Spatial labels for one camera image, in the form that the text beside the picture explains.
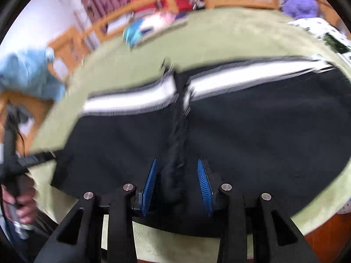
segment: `black fabric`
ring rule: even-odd
[[[181,83],[215,67],[186,71]],[[243,192],[247,207],[268,192],[294,215],[350,158],[350,93],[349,80],[334,68],[191,101],[182,201],[164,201],[158,181],[155,210],[135,220],[180,234],[220,236],[223,215],[209,218],[202,202],[200,157]],[[104,194],[124,183],[144,183],[154,158],[160,159],[160,169],[167,164],[173,111],[170,105],[146,114],[81,117],[52,185],[80,197],[87,191]]]
[[[170,148],[165,166],[160,173],[160,194],[164,203],[180,202],[184,198],[184,169],[186,158],[187,119],[184,114],[184,95],[188,89],[183,74],[174,74],[178,98],[172,105],[172,131],[169,137]]]
[[[45,238],[49,238],[57,227],[57,223],[54,222],[46,213],[38,210],[36,220],[33,224],[36,233],[42,235]]]
[[[143,186],[152,161],[164,163],[171,118],[171,106],[138,115],[81,117],[52,186],[76,197],[87,191],[107,194],[125,183]]]

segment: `blue toy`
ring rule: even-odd
[[[283,0],[281,7],[283,13],[294,19],[318,17],[318,4],[316,0]]]

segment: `metal screw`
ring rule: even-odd
[[[86,199],[86,200],[90,200],[92,197],[93,197],[93,192],[86,192],[85,194],[84,194],[84,198]]]
[[[232,185],[231,184],[222,184],[221,188],[224,191],[230,191],[232,189]]]
[[[125,184],[125,185],[123,186],[123,189],[124,189],[125,191],[130,191],[130,190],[133,189],[133,188],[134,188],[133,184]]]
[[[268,193],[263,193],[263,194],[261,195],[261,197],[262,197],[262,199],[264,199],[265,201],[269,201],[269,200],[272,198],[272,196],[271,196],[270,194],[268,194]]]

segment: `person's arm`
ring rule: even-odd
[[[21,223],[23,224],[32,224],[34,223],[38,208],[36,207],[36,201],[34,197],[36,195],[36,190],[34,188],[34,180],[31,178],[27,178],[26,181],[26,192],[17,197],[17,203],[22,205],[20,209],[16,211]],[[12,221],[11,215],[9,213],[8,204],[14,204],[15,198],[6,190],[6,188],[2,187],[3,201],[4,201],[4,212],[6,217]]]

